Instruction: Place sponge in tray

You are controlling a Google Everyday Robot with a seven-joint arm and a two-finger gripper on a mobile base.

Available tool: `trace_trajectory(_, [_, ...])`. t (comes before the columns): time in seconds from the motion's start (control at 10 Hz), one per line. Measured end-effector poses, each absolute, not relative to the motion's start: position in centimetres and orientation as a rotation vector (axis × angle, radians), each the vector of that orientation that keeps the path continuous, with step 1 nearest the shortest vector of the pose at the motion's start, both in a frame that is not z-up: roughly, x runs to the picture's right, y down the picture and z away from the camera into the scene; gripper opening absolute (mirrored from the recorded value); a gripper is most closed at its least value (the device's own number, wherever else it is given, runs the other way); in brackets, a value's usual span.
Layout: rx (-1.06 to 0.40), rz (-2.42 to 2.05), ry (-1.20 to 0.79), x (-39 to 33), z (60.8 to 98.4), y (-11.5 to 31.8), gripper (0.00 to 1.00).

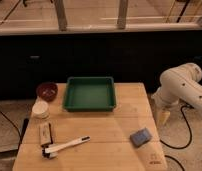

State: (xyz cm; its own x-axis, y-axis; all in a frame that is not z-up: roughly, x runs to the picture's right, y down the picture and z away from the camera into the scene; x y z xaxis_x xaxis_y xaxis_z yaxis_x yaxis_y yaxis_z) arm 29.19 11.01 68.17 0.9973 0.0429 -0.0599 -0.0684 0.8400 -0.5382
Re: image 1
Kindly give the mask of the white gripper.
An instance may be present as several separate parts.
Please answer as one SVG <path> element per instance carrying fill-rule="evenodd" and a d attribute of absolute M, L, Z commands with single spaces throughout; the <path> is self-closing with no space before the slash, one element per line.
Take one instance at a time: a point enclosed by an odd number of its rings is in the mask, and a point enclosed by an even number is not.
<path fill-rule="evenodd" d="M 162 108 L 171 108 L 177 105 L 179 103 L 179 98 L 164 87 L 159 87 L 151 98 L 158 107 L 156 113 L 156 123 L 158 126 L 163 126 L 170 117 L 170 111 Z"/>

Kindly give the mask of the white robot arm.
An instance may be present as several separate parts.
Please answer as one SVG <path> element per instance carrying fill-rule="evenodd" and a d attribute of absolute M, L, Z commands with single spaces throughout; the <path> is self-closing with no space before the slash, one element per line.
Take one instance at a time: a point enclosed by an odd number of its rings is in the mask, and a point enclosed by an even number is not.
<path fill-rule="evenodd" d="M 155 121 L 157 126 L 166 123 L 169 109 L 183 100 L 202 113 L 202 70 L 195 63 L 186 63 L 163 71 L 160 87 L 152 95 L 156 105 Z"/>

